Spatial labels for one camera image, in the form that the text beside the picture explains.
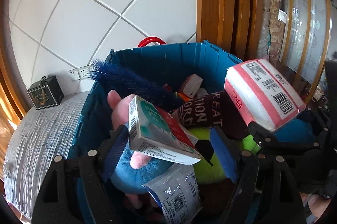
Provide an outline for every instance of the dark brown sock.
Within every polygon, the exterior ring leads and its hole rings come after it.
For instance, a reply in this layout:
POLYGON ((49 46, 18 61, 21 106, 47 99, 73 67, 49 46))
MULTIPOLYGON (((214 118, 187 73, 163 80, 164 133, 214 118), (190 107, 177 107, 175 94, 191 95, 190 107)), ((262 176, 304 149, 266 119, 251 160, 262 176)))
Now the dark brown sock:
POLYGON ((230 138, 248 136, 247 126, 226 91, 193 98, 180 106, 177 113, 186 128, 219 126, 230 138))

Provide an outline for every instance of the red handle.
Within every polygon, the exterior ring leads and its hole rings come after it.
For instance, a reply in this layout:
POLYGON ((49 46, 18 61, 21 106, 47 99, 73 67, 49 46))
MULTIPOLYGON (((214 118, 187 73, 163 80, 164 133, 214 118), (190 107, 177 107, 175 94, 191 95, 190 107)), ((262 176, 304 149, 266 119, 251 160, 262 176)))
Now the red handle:
POLYGON ((159 44, 166 44, 166 42, 164 42, 162 39, 157 38, 157 37, 147 37, 145 39, 143 39, 139 45, 137 47, 144 47, 147 46, 149 43, 151 42, 157 42, 159 44))

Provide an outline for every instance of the black plush eye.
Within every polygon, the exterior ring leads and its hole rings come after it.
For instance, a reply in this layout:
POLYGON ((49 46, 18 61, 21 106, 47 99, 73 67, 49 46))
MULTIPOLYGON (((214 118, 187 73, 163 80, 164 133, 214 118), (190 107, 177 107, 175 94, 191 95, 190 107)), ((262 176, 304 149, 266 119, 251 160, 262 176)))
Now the black plush eye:
POLYGON ((199 153, 204 157, 204 159, 213 166, 211 163, 211 158, 214 154, 214 149, 211 145, 211 142, 206 139, 199 139, 198 142, 195 144, 195 148, 198 150, 199 153))

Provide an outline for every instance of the pink plush toy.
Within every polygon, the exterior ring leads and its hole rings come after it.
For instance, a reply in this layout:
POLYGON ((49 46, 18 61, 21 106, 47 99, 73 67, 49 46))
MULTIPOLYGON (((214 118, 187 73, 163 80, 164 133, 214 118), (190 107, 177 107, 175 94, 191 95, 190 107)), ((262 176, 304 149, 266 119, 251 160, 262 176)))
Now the pink plush toy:
MULTIPOLYGON (((129 119, 129 103, 135 95, 129 95, 123 99, 115 90, 107 95, 107 102, 113 110, 111 115, 113 128, 127 125, 129 119)), ((147 193, 142 185, 164 173, 171 162, 152 158, 139 152, 131 151, 127 143, 117 167, 110 177, 113 185, 125 193, 130 203, 136 210, 143 209, 143 202, 139 194, 147 193)), ((151 198, 151 205, 157 208, 157 203, 151 198)))

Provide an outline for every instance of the pink and white tissue pack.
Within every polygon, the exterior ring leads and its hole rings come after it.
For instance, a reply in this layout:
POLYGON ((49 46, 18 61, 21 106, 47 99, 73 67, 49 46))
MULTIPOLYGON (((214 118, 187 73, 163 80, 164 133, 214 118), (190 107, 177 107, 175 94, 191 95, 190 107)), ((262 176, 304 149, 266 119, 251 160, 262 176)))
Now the pink and white tissue pack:
POLYGON ((225 90, 247 125, 255 121, 271 132, 306 106, 290 83, 264 59, 228 68, 225 90))

